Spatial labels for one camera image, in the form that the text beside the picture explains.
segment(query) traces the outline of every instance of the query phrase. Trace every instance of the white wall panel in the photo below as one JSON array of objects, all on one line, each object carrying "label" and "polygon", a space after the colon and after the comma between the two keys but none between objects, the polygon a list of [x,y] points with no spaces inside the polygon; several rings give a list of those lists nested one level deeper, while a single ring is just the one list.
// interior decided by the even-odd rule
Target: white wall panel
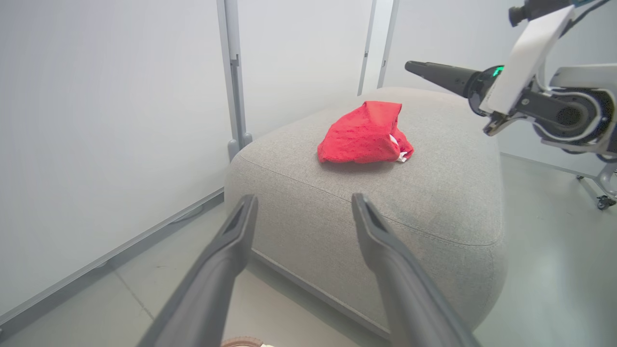
[{"label": "white wall panel", "polygon": [[238,0],[248,132],[259,137],[357,94],[371,4]]},{"label": "white wall panel", "polygon": [[0,320],[223,186],[220,47],[215,1],[0,2]]},{"label": "white wall panel", "polygon": [[[506,62],[526,21],[512,28],[508,8],[523,0],[400,0],[384,86],[445,89],[405,70],[406,61],[437,62],[484,70]],[[547,76],[559,66],[617,62],[617,2],[589,14],[562,37],[547,59]],[[477,117],[470,111],[470,117]],[[603,164],[595,156],[572,156],[540,143],[531,124],[516,123],[497,135],[500,150],[588,175]]]}]

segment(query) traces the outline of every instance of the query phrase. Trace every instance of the brown circular rim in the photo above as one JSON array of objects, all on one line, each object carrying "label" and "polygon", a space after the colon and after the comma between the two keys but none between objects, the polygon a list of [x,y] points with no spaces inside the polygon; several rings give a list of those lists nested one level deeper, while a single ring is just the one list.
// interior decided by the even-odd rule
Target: brown circular rim
[{"label": "brown circular rim", "polygon": [[254,337],[234,337],[223,341],[221,347],[262,347],[263,341]]}]

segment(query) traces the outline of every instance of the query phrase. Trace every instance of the robotic arm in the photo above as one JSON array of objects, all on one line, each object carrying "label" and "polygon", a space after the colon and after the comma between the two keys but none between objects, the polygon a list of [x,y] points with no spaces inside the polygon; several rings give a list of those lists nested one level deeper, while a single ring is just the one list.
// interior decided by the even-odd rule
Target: robotic arm
[{"label": "robotic arm", "polygon": [[510,9],[510,22],[529,24],[505,65],[475,71],[408,61],[405,69],[469,100],[476,114],[489,118],[484,133],[493,136],[512,122],[531,122],[543,144],[571,154],[596,153],[603,162],[617,162],[617,64],[562,67],[545,85],[544,61],[559,37],[578,18],[574,8],[593,0],[526,0]]}]

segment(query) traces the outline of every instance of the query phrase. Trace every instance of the vertical metal post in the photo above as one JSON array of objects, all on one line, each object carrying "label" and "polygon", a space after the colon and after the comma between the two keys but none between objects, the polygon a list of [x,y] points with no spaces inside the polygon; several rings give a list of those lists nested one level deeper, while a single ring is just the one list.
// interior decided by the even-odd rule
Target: vertical metal post
[{"label": "vertical metal post", "polygon": [[368,32],[366,33],[366,45],[364,46],[364,59],[362,60],[362,70],[360,71],[360,85],[358,86],[358,95],[362,94],[362,87],[364,86],[364,75],[366,74],[368,50],[371,46],[371,35],[373,34],[373,22],[375,21],[375,9],[377,8],[377,1],[379,0],[373,0],[373,5],[371,7],[371,17],[368,19]]},{"label": "vertical metal post", "polygon": [[242,89],[242,64],[240,55],[240,29],[237,0],[217,0],[218,25],[221,34],[225,84],[230,110],[233,139],[228,143],[230,160],[252,140],[246,132],[244,120],[244,95]]},{"label": "vertical metal post", "polygon": [[387,29],[386,47],[384,48],[384,57],[381,60],[381,71],[379,71],[379,81],[377,82],[377,88],[381,88],[384,85],[387,61],[390,55],[390,46],[392,46],[392,36],[394,34],[394,27],[396,24],[396,15],[397,13],[399,13],[399,2],[400,0],[394,0],[392,3],[392,15],[390,16],[390,24]]}]

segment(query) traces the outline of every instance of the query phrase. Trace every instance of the floor seam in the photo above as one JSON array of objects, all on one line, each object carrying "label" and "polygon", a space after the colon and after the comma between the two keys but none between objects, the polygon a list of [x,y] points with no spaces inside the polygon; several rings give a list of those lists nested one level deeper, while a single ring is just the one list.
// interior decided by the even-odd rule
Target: floor seam
[{"label": "floor seam", "polygon": [[122,284],[124,284],[124,286],[126,287],[126,289],[129,291],[129,293],[131,293],[131,295],[133,296],[133,298],[135,299],[135,301],[137,301],[137,303],[141,306],[141,308],[146,312],[146,314],[150,317],[150,319],[154,320],[154,316],[152,315],[152,313],[150,312],[150,310],[146,307],[146,305],[144,305],[144,303],[137,297],[137,295],[135,294],[135,292],[131,289],[131,287],[128,286],[128,284],[126,284],[126,282],[124,281],[124,278],[122,278],[122,276],[120,276],[120,274],[114,269],[114,273],[116,274],[116,276],[120,279],[120,281],[122,282]]}]

